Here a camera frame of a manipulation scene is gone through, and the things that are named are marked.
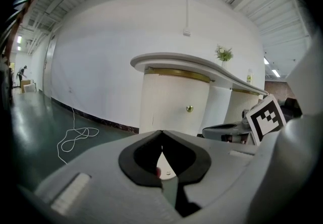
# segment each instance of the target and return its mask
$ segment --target white cable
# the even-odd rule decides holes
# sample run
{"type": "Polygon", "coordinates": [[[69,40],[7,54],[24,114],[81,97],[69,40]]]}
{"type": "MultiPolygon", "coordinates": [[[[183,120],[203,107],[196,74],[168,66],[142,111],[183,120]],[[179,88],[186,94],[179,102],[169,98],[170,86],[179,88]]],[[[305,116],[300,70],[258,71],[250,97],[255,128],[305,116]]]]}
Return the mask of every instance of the white cable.
{"type": "Polygon", "coordinates": [[[67,137],[67,133],[68,133],[69,131],[75,131],[75,132],[77,132],[77,133],[79,134],[79,136],[76,136],[73,140],[67,140],[67,141],[63,142],[63,143],[61,144],[61,150],[62,150],[63,152],[70,152],[70,151],[72,151],[72,149],[73,149],[73,148],[74,148],[74,146],[75,146],[75,141],[80,140],[80,139],[86,139],[87,137],[94,137],[94,136],[96,136],[96,135],[98,135],[98,134],[99,134],[99,130],[98,130],[97,128],[92,128],[92,127],[82,127],[82,128],[75,129],[75,113],[74,113],[74,110],[73,110],[73,108],[72,108],[72,107],[71,107],[71,109],[72,109],[72,111],[73,111],[73,128],[72,128],[72,129],[67,130],[67,131],[66,131],[66,133],[65,133],[65,137],[64,137],[64,139],[63,139],[63,140],[61,140],[61,141],[57,144],[57,153],[58,153],[58,157],[59,157],[59,158],[61,159],[61,161],[62,161],[62,162],[64,162],[65,164],[67,164],[67,163],[66,163],[66,161],[65,161],[65,160],[63,160],[63,159],[60,157],[59,144],[60,144],[60,143],[62,143],[62,142],[66,139],[66,137],[67,137]],[[96,134],[94,134],[94,135],[90,135],[90,129],[97,130],[97,133],[96,133],[96,134]],[[70,148],[69,150],[64,150],[64,149],[63,149],[63,145],[64,145],[65,143],[67,143],[67,142],[70,142],[70,141],[72,141],[72,142],[73,142],[73,146],[72,146],[72,148],[70,148]]]}
{"type": "Polygon", "coordinates": [[[188,28],[188,0],[186,0],[186,28],[188,28]]]}

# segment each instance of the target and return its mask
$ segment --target white pillar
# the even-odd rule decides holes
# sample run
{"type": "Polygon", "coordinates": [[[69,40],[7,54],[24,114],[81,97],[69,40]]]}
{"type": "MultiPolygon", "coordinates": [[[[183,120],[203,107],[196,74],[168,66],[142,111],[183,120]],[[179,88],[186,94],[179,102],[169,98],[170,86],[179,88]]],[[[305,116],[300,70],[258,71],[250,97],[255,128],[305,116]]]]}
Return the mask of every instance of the white pillar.
{"type": "Polygon", "coordinates": [[[174,130],[196,136],[204,116],[209,79],[194,73],[185,75],[185,71],[158,70],[164,74],[148,71],[144,75],[139,133],[174,130]]]}
{"type": "Polygon", "coordinates": [[[224,124],[242,120],[242,111],[258,104],[259,95],[247,90],[233,89],[224,124]]]}

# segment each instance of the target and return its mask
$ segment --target baseboard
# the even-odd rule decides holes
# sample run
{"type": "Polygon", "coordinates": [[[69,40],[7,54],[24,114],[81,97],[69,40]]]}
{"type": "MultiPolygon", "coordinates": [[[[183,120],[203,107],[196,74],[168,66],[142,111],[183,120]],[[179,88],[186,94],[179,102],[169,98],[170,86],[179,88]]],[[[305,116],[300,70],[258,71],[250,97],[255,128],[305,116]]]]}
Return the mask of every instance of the baseboard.
{"type": "MultiPolygon", "coordinates": [[[[51,98],[51,99],[52,99],[52,101],[54,101],[55,103],[57,103],[61,107],[65,108],[65,109],[67,109],[69,111],[72,111],[72,108],[69,105],[66,105],[66,104],[64,104],[64,103],[62,103],[62,102],[60,102],[60,101],[58,101],[58,100],[56,100],[54,98],[51,98]]],[[[118,124],[118,123],[115,123],[115,122],[111,122],[111,121],[108,121],[108,120],[105,120],[105,119],[102,119],[102,118],[99,118],[99,117],[89,115],[89,114],[87,114],[85,112],[82,112],[80,110],[77,110],[75,108],[73,108],[73,110],[77,115],[82,116],[84,118],[87,118],[89,120],[92,120],[94,122],[97,122],[99,124],[110,126],[110,127],[113,127],[113,128],[123,130],[123,131],[131,132],[131,133],[134,133],[134,134],[139,133],[139,128],[132,127],[132,126],[127,126],[127,125],[122,125],[122,124],[118,124]]]]}

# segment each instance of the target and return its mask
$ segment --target green floor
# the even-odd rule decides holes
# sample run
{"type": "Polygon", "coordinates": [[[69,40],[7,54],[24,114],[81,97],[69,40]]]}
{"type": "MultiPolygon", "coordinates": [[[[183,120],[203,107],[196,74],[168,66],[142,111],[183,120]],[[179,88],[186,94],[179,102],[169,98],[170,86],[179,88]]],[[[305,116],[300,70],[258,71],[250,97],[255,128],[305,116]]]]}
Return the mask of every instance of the green floor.
{"type": "MultiPolygon", "coordinates": [[[[57,143],[64,138],[67,129],[73,128],[73,113],[39,92],[14,94],[12,124],[18,182],[33,191],[44,178],[64,165],[57,156],[57,143]]],[[[94,127],[100,133],[78,140],[69,153],[60,152],[67,163],[93,146],[132,135],[75,115],[75,128],[81,127],[94,127]]],[[[69,132],[67,139],[76,136],[76,132],[69,132]]]]}

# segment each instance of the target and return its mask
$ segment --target door knob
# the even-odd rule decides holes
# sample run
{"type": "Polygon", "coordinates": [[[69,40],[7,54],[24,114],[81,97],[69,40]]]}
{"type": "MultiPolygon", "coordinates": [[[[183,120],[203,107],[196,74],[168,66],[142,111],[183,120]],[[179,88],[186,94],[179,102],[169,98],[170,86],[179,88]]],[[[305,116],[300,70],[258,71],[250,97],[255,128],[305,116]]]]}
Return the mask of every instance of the door knob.
{"type": "Polygon", "coordinates": [[[188,113],[191,113],[192,111],[193,111],[193,106],[192,105],[189,105],[189,106],[187,106],[186,107],[186,111],[188,112],[188,113]]]}

